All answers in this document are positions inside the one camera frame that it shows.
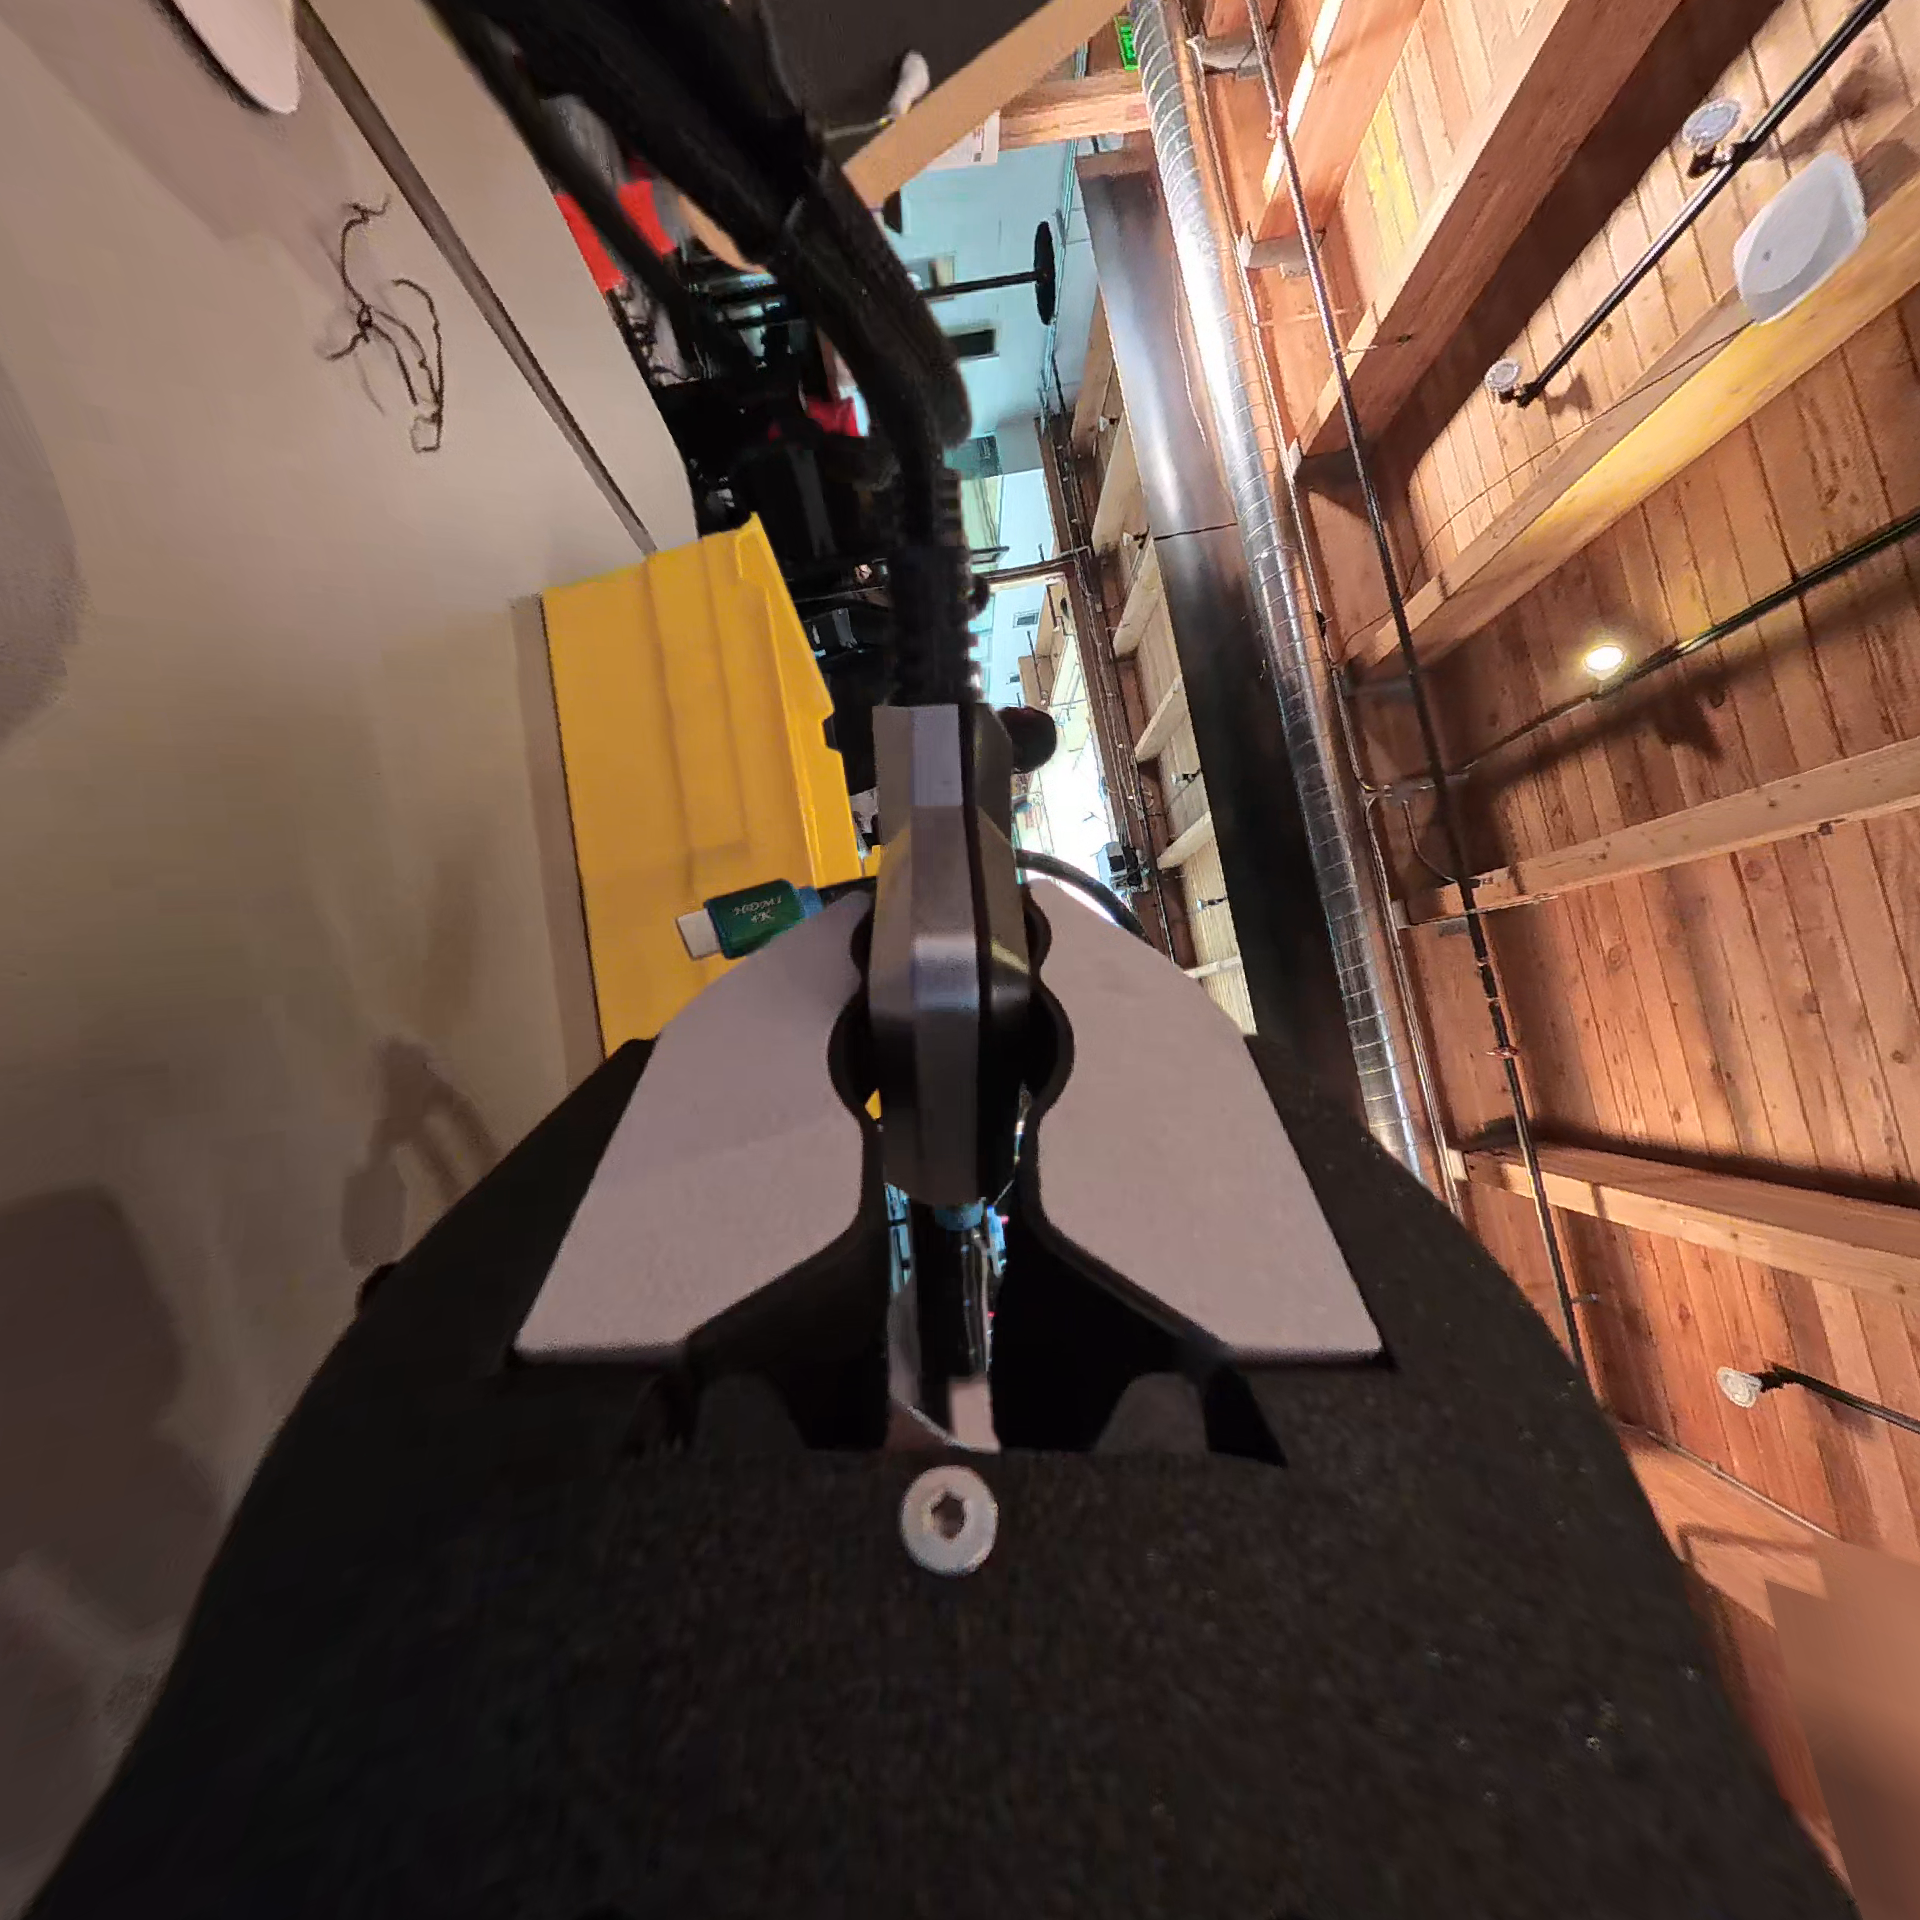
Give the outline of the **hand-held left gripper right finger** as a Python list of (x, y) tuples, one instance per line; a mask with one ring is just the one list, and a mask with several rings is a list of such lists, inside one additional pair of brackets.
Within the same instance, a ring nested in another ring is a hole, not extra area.
[(993, 1319), (1009, 1454), (1286, 1463), (1258, 1386), (1380, 1328), (1248, 1039), (1154, 941), (1030, 888), (1044, 1078)]

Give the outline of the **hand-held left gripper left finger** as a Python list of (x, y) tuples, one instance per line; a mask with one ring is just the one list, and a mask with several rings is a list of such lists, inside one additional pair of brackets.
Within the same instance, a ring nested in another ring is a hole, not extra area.
[(886, 1436), (886, 1197), (851, 1082), (874, 894), (720, 973), (651, 1047), (515, 1328), (521, 1362), (776, 1390), (812, 1447)]

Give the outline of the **yellow plastic bin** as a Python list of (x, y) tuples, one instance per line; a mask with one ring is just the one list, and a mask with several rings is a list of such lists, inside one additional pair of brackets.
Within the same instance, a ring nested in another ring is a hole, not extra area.
[(864, 879), (833, 693), (774, 538), (735, 531), (540, 594), (601, 1042), (651, 1042), (730, 958), (675, 919)]

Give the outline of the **grey desk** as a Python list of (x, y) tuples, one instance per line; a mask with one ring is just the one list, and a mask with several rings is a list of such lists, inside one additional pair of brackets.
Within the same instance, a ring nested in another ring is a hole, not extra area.
[[(507, 118), (424, 4), (316, 4), (569, 435), (308, 53), (7, 4), (7, 1916), (393, 1260), (601, 1055), (540, 591), (690, 538)], [(335, 237), (446, 315), (446, 452)]]

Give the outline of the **black thread tangle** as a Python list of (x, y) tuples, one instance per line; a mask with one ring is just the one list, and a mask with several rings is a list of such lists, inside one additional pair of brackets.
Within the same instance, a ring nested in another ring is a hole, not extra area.
[(436, 291), (408, 272), (369, 272), (369, 235), (388, 215), (388, 199), (350, 199), (343, 224), (335, 237), (335, 272), (350, 315), (350, 333), (324, 347), (328, 364), (374, 362), (393, 371), (396, 392), (408, 403), (408, 447), (418, 455), (446, 452), (446, 407), (447, 407), (447, 371), (446, 371), (446, 315)]

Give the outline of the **black floor lamp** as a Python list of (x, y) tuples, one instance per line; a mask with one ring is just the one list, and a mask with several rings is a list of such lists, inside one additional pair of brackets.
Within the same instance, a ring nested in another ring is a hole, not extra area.
[(1040, 304), (1040, 325), (1057, 325), (1057, 300), (1063, 300), (1063, 260), (1057, 260), (1057, 229), (1051, 218), (1044, 218), (1035, 229), (1035, 263), (1019, 272), (979, 272), (979, 280), (952, 280), (923, 291), (923, 300), (964, 300), (964, 299), (987, 299), (987, 291), (1009, 291), (1009, 286), (1030, 286), (1035, 304)]

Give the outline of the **black board on white stand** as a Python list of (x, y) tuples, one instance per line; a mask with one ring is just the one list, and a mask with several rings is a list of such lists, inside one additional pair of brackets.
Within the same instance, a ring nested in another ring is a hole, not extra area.
[(1140, 77), (1072, 77), (1118, 4), (748, 4), (856, 190), (884, 206), (987, 149), (1145, 132)]

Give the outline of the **white ceiling device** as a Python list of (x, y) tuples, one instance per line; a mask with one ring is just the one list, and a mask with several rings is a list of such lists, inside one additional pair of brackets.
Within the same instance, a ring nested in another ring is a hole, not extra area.
[(1753, 325), (1775, 325), (1849, 263), (1870, 235), (1849, 157), (1816, 157), (1731, 242), (1731, 284)]

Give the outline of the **silver ventilation duct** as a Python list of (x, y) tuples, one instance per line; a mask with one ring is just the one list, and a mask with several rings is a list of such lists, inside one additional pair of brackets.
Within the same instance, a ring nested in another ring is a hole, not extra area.
[(1403, 990), (1385, 944), (1380, 891), (1356, 836), (1329, 702), (1316, 603), (1297, 515), (1286, 500), (1281, 414), (1268, 392), (1251, 300), (1234, 254), (1209, 95), (1186, 10), (1129, 4), (1150, 132), (1164, 186), (1188, 333), (1196, 347), (1210, 444), (1234, 507), (1268, 672), (1281, 702), (1286, 752), (1297, 789), (1305, 843), (1329, 934), (1356, 1095), (1374, 1139), (1426, 1188), (1442, 1188), (1430, 1119), (1418, 1082)]

